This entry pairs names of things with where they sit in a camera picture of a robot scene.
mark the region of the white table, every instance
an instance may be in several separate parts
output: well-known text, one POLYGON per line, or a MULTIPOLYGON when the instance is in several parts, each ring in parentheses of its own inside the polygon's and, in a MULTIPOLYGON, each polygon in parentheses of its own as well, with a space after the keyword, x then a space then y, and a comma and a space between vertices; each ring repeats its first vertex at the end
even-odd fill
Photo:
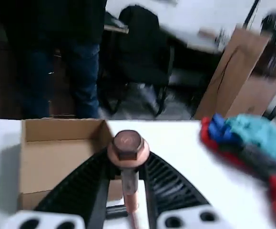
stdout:
POLYGON ((176 30, 166 25, 160 25, 160 27, 161 30, 183 43, 186 48, 210 54, 220 54, 223 51, 212 39, 199 36, 197 33, 194 34, 192 32, 176 30))
MULTIPOLYGON (((275 228, 266 190, 254 178, 221 164, 205 149, 198 139, 198 121, 109 124, 114 134, 123 129, 140 132, 151 150, 195 185, 235 229, 275 228)), ((16 211, 19 144, 20 122, 0 120, 0 225, 16 211)))

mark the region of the chair leg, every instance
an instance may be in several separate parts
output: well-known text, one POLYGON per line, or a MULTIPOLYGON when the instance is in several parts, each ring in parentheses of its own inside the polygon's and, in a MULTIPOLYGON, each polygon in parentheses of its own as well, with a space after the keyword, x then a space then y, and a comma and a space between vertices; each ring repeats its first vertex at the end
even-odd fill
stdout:
POLYGON ((129 88, 129 84, 126 83, 125 85, 122 85, 121 86, 122 89, 121 90, 118 90, 119 92, 121 92, 121 95, 120 97, 118 98, 117 100, 117 103, 115 105, 115 107, 112 107, 110 102, 108 101, 108 98, 106 96, 106 91, 102 91, 100 93, 100 100, 102 101, 103 105, 108 109, 109 113, 111 115, 114 115, 115 113, 117 113, 122 101, 124 100, 124 98, 126 97, 127 95, 127 92, 128 92, 128 88, 129 88))
POLYGON ((166 94, 167 94, 167 87, 164 87, 164 88, 162 88, 161 98, 159 100, 159 110, 158 110, 157 114, 155 115, 156 117, 159 116, 164 109, 164 102, 166 99, 166 94))
POLYGON ((123 87, 125 87, 124 90, 121 89, 121 96, 120 98, 118 99, 117 101, 117 104, 115 105, 114 107, 114 110, 112 112, 112 114, 114 115, 115 113, 117 113, 121 103, 123 102, 123 100, 125 99, 125 97, 127 96, 128 94, 128 91, 129 91, 129 83, 126 83, 123 87))

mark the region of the person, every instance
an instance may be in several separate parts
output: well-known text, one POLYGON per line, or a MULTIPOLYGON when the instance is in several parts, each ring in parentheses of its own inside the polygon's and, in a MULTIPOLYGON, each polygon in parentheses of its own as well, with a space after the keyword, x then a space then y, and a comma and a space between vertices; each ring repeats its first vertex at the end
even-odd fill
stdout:
POLYGON ((49 117, 53 55, 67 65, 77 118, 98 118, 97 74, 107 0, 16 1, 7 8, 24 119, 49 117))

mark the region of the cyan cloth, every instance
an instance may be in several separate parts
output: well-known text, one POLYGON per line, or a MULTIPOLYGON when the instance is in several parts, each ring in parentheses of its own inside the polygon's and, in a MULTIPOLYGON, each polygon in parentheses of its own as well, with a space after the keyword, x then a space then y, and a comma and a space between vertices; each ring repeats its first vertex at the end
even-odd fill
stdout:
POLYGON ((231 132, 238 134, 244 143, 255 144, 276 159, 276 127, 268 119, 239 114, 228 118, 225 123, 231 126, 231 132))

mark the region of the jeans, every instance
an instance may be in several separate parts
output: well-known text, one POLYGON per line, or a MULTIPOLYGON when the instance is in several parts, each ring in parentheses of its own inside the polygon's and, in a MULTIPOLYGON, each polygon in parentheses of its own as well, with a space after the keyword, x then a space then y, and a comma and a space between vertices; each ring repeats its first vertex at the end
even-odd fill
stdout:
POLYGON ((98 118, 97 75, 99 44, 62 34, 38 34, 30 45, 16 50, 20 103, 24 119, 49 117, 53 54, 61 51, 70 78, 70 93, 77 118, 98 118))

